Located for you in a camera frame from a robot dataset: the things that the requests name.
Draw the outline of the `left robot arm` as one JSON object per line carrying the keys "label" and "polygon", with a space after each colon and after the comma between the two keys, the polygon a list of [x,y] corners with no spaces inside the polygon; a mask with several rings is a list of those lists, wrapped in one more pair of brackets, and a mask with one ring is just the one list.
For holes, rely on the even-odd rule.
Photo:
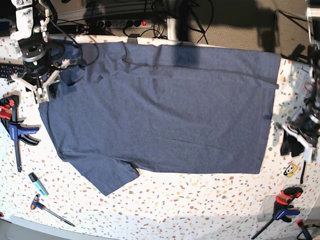
{"label": "left robot arm", "polygon": [[283,130],[281,155],[293,153],[297,147],[306,162],[320,161],[320,2],[306,1],[306,20],[308,22],[308,38],[312,46],[309,75],[313,87],[310,97],[304,100],[305,108],[295,119],[278,124]]}

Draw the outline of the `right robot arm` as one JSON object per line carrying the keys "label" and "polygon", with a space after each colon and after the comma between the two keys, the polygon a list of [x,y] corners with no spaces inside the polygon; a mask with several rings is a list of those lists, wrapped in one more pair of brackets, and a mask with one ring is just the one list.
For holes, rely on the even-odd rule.
{"label": "right robot arm", "polygon": [[57,25],[58,14],[49,0],[14,0],[15,30],[10,39],[22,59],[23,73],[13,73],[10,80],[33,93],[35,102],[50,101],[53,86],[60,82],[60,73],[78,67],[80,59],[63,58],[65,47],[50,40],[48,27]]}

